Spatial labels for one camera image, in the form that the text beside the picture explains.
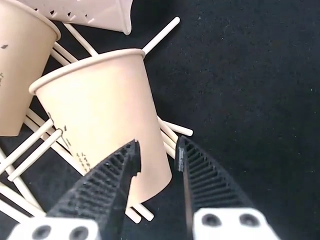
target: tipped over cup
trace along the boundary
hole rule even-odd
[[[0,136],[17,136],[32,100],[29,86],[41,77],[58,28],[16,0],[0,0]]]
[[[139,141],[141,173],[132,178],[128,207],[157,195],[172,178],[144,56],[141,49],[123,49],[89,57],[29,88],[86,172],[129,141]]]

